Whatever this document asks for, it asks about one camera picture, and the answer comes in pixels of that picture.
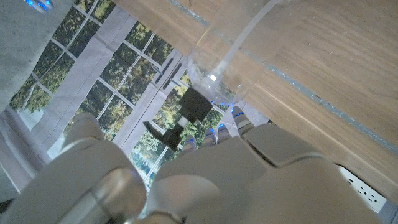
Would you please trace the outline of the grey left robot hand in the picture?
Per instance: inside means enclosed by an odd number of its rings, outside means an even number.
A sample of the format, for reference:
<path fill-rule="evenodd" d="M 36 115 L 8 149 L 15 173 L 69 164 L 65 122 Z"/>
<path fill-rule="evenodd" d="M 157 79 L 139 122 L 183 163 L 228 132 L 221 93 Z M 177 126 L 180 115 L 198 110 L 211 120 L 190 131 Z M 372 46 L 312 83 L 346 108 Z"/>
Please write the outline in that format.
<path fill-rule="evenodd" d="M 377 223 L 338 166 L 280 127 L 220 128 L 165 162 L 150 188 L 105 140 L 92 114 L 75 116 L 58 157 L 16 197 L 4 223 Z"/>

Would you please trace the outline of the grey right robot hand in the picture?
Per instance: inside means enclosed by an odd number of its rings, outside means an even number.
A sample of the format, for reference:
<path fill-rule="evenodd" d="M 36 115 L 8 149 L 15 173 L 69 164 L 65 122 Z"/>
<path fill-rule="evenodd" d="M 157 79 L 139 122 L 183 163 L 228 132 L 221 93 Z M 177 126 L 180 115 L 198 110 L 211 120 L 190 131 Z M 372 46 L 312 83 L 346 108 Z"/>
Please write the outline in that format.
<path fill-rule="evenodd" d="M 23 0 L 29 7 L 46 13 L 49 9 L 53 9 L 54 5 L 51 0 Z"/>

